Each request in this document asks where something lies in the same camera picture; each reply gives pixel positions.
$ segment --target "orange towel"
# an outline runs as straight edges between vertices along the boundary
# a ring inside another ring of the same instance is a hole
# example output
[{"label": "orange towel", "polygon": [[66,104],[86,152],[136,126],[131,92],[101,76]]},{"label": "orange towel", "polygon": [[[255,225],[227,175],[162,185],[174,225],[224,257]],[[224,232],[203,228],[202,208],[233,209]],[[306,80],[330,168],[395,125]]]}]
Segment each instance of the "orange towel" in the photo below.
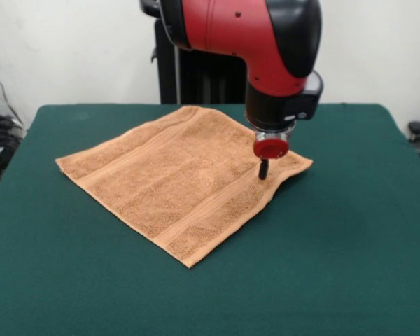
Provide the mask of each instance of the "orange towel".
[{"label": "orange towel", "polygon": [[192,267],[312,164],[289,152],[270,162],[261,181],[252,143],[253,131],[225,114],[187,106],[56,163],[120,220]]}]

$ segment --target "green tablecloth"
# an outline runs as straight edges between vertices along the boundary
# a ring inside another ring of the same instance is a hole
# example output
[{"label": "green tablecloth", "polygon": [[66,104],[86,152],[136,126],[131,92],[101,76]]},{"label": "green tablecloth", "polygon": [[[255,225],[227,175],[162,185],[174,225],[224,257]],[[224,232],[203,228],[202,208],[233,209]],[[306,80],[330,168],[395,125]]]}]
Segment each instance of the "green tablecloth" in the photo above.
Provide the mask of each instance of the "green tablecloth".
[{"label": "green tablecloth", "polygon": [[384,108],[320,106],[313,167],[189,270],[54,161],[176,107],[38,112],[0,184],[0,335],[420,335],[420,159]]}]

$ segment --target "green table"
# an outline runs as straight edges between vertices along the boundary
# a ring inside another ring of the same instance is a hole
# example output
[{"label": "green table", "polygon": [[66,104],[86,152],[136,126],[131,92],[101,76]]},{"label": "green table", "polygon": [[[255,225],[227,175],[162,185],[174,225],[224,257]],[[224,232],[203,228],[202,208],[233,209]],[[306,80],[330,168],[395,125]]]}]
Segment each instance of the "green table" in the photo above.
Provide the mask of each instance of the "green table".
[{"label": "green table", "polygon": [[420,335],[420,159],[384,108],[320,106],[314,166],[189,270],[54,162],[176,107],[38,112],[0,184],[0,335]]}]

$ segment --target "black cable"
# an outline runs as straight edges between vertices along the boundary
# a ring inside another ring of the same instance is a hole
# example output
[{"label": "black cable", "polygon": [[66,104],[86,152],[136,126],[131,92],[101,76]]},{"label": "black cable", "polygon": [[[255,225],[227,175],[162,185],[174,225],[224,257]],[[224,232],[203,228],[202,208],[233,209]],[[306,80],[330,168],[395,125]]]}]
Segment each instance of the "black cable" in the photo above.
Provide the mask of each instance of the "black cable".
[{"label": "black cable", "polygon": [[15,118],[19,120],[19,123],[21,123],[25,127],[25,124],[22,122],[22,119],[20,118],[18,113],[15,111],[15,109],[11,106],[10,102],[8,101],[8,96],[6,96],[5,86],[3,85],[1,81],[0,81],[0,88],[1,88],[1,93],[3,95],[3,99],[6,102],[6,105],[8,105],[9,109],[11,110]]}]

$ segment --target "red gripper cap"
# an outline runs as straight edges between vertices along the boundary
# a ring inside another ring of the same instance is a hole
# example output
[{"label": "red gripper cap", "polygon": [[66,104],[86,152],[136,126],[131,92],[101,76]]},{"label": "red gripper cap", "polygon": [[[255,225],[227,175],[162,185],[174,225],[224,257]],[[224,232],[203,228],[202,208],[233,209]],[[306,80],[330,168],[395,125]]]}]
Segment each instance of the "red gripper cap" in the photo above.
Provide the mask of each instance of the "red gripper cap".
[{"label": "red gripper cap", "polygon": [[289,151],[289,143],[282,139],[265,139],[255,141],[253,152],[260,159],[278,159]]}]

